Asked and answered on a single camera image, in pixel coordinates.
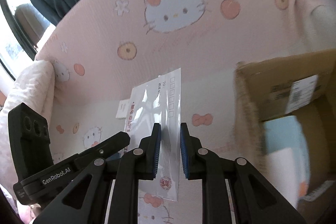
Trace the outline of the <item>small white card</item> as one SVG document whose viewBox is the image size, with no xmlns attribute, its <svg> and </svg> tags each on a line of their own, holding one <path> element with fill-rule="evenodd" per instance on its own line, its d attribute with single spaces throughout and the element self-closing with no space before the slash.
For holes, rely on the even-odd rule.
<svg viewBox="0 0 336 224">
<path fill-rule="evenodd" d="M 127 117 L 128 109 L 129 109 L 129 99 L 121 100 L 117 108 L 116 118 L 125 119 Z"/>
</svg>

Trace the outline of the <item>clear sleeved white envelope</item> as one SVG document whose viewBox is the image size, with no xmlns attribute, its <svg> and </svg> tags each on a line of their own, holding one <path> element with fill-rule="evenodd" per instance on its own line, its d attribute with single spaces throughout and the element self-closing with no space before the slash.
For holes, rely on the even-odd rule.
<svg viewBox="0 0 336 224">
<path fill-rule="evenodd" d="M 140 182 L 139 189 L 176 201 L 180 170 L 181 69 L 132 89 L 125 121 L 130 144 L 123 151 L 137 148 L 142 138 L 151 135 L 155 123 L 161 126 L 157 175 L 153 181 Z"/>
</svg>

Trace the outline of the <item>light blue paper roll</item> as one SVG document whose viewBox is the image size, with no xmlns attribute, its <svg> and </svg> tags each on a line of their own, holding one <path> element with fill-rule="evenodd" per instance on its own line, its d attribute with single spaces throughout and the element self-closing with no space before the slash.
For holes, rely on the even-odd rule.
<svg viewBox="0 0 336 224">
<path fill-rule="evenodd" d="M 310 160 L 307 141 L 294 115 L 264 122 L 268 179 L 291 203 L 307 194 Z"/>
</svg>

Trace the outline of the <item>white shipping label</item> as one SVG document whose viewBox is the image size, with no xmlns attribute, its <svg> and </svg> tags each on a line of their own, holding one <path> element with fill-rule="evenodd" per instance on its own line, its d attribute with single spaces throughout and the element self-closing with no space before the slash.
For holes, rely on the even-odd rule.
<svg viewBox="0 0 336 224">
<path fill-rule="evenodd" d="M 313 75 L 292 83 L 285 114 L 310 104 L 317 81 L 318 75 Z"/>
</svg>

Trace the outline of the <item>brown cardboard box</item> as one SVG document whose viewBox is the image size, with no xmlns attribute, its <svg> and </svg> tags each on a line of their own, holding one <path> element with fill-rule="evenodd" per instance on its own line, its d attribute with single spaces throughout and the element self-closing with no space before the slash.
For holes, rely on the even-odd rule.
<svg viewBox="0 0 336 224">
<path fill-rule="evenodd" d="M 335 223 L 335 50 L 239 64 L 239 152 L 307 223 Z"/>
</svg>

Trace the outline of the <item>pink Hello Kitty blanket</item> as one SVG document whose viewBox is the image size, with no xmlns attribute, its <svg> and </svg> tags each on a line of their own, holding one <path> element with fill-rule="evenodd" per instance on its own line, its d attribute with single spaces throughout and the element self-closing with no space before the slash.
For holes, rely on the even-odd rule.
<svg viewBox="0 0 336 224">
<path fill-rule="evenodd" d="M 81 0 L 26 70 L 55 161 L 125 128 L 133 88 L 181 69 L 181 121 L 206 148 L 235 139 L 239 64 L 335 50 L 335 0 Z"/>
</svg>

